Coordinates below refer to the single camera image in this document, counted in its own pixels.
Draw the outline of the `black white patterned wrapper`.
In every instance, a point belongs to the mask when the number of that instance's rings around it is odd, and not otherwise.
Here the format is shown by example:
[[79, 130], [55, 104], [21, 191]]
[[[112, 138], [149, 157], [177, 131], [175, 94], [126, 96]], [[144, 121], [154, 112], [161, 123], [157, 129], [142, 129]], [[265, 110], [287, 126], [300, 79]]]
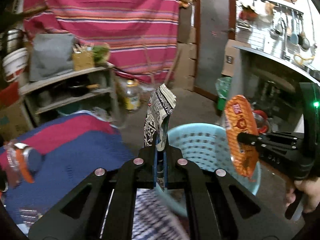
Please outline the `black white patterned wrapper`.
[[151, 93], [144, 121], [144, 146], [155, 143], [163, 151], [167, 142], [168, 123], [176, 107], [176, 96], [163, 83]]

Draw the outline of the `long orange snack packet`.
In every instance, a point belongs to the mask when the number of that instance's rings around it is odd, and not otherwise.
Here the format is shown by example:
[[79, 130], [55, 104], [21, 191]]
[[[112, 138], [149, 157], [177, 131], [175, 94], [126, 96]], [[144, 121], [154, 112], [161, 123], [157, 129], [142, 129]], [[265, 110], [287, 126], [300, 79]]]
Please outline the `long orange snack packet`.
[[239, 175], [251, 179], [259, 154], [250, 138], [259, 132], [250, 103], [243, 95], [236, 95], [226, 102], [224, 113], [231, 161]]

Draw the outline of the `white kitchen cabinet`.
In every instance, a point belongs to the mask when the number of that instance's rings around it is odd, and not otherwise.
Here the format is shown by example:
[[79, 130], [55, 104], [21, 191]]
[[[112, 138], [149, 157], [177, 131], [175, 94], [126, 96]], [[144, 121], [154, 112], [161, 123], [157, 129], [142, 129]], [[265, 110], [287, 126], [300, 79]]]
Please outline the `white kitchen cabinet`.
[[267, 114], [273, 131], [304, 132], [299, 84], [319, 81], [289, 61], [235, 46], [234, 74], [228, 98], [243, 95], [252, 109]]

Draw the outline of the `light blue plastic basket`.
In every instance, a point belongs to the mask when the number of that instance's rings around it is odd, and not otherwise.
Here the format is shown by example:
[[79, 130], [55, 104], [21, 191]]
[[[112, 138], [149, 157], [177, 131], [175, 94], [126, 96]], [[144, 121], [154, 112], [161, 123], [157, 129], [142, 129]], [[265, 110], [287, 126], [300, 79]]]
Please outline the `light blue plastic basket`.
[[257, 194], [261, 182], [260, 164], [256, 164], [251, 180], [239, 175], [233, 166], [223, 127], [205, 123], [184, 124], [168, 131], [167, 142], [179, 148], [183, 158], [193, 161], [201, 169], [211, 172], [224, 169], [253, 195]]

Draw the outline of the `yellow oil bottle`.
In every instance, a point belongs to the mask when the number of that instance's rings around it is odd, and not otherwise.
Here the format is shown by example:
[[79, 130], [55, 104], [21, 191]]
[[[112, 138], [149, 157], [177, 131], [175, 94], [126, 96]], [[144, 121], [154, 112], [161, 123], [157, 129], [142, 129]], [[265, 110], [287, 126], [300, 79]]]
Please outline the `yellow oil bottle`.
[[127, 80], [125, 89], [125, 106], [128, 111], [136, 111], [140, 107], [140, 88], [135, 80]]

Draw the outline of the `green plastic bag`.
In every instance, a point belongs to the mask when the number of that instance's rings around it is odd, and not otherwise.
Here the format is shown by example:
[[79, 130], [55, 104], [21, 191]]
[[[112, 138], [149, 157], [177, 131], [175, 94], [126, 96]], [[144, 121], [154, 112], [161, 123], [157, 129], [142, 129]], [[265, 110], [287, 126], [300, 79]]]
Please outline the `green plastic bag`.
[[218, 95], [217, 109], [220, 111], [223, 111], [225, 108], [225, 103], [228, 97], [228, 92], [229, 92], [231, 83], [232, 83], [232, 77], [230, 76], [221, 77], [217, 79], [215, 83], [215, 88]]

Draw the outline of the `blue red table cloth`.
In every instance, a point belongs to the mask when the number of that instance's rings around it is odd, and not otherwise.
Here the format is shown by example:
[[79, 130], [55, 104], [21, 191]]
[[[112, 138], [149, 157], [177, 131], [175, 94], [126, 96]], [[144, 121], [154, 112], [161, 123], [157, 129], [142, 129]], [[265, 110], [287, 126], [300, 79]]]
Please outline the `blue red table cloth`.
[[24, 133], [17, 141], [42, 155], [34, 183], [22, 181], [5, 193], [6, 210], [22, 224], [24, 207], [45, 213], [96, 168], [120, 168], [133, 158], [120, 132], [87, 113], [64, 116]]

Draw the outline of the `black frying pan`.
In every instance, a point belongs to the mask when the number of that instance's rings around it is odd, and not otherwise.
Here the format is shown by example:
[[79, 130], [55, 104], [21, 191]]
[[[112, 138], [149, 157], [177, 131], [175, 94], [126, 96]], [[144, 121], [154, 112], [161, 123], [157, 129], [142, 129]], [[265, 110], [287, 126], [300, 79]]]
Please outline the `black frying pan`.
[[98, 83], [90, 84], [90, 85], [73, 85], [68, 87], [68, 92], [72, 97], [80, 97], [87, 93], [89, 93], [93, 89], [100, 88]]

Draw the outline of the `green leafy vegetables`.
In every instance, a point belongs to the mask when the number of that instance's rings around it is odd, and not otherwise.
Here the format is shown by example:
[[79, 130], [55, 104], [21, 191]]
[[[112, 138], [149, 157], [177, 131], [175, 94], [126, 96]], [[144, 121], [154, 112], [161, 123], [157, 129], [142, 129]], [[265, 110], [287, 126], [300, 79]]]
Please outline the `green leafy vegetables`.
[[107, 43], [94, 45], [92, 52], [95, 66], [105, 65], [109, 60], [111, 54], [110, 46]]

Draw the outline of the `bamboo chopstick holder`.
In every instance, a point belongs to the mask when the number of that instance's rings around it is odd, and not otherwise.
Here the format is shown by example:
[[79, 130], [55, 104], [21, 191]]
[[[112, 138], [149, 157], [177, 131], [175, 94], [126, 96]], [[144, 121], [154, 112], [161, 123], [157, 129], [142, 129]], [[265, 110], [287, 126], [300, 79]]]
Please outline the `bamboo chopstick holder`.
[[75, 44], [73, 46], [73, 69], [74, 71], [86, 70], [95, 67], [93, 46]]

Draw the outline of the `grey metal shelf rack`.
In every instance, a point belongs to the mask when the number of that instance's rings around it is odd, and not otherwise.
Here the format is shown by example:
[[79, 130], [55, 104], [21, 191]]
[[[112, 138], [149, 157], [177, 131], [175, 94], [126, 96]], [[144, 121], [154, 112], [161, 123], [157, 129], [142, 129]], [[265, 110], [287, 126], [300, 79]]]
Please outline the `grey metal shelf rack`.
[[114, 65], [68, 72], [19, 88], [31, 122], [39, 126], [61, 115], [102, 108], [111, 121], [120, 120]]

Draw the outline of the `red striped hanging cloth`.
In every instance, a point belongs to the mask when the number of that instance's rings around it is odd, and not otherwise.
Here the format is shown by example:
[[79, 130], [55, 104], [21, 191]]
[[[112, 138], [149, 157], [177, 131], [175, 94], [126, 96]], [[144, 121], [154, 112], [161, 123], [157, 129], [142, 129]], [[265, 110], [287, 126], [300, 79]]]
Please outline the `red striped hanging cloth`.
[[162, 82], [177, 51], [178, 0], [24, 0], [47, 10], [23, 23], [28, 38], [71, 33], [80, 44], [108, 44], [119, 76]]

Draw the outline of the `clear jar with orange band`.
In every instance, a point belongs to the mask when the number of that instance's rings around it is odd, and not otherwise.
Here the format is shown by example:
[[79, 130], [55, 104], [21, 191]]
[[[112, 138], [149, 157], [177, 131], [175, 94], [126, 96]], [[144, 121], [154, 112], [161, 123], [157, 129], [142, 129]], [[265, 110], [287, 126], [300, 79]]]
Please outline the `clear jar with orange band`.
[[22, 181], [32, 184], [35, 174], [42, 167], [42, 155], [33, 147], [18, 141], [4, 145], [8, 167], [5, 168], [9, 187], [15, 188]]

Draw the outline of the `white plastic bucket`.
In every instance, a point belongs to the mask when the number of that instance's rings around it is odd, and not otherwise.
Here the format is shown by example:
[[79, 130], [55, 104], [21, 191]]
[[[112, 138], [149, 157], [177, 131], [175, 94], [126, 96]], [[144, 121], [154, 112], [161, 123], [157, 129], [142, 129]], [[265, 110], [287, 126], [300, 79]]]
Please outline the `white plastic bucket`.
[[8, 54], [3, 59], [4, 80], [13, 82], [28, 65], [29, 53], [27, 48], [21, 48]]

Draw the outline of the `steel pot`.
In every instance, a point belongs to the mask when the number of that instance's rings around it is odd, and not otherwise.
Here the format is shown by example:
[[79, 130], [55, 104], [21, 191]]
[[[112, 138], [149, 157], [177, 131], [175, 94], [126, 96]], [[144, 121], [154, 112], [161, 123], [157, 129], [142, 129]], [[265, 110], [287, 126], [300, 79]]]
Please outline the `steel pot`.
[[6, 54], [23, 47], [24, 32], [21, 29], [11, 29], [2, 38], [2, 50]]

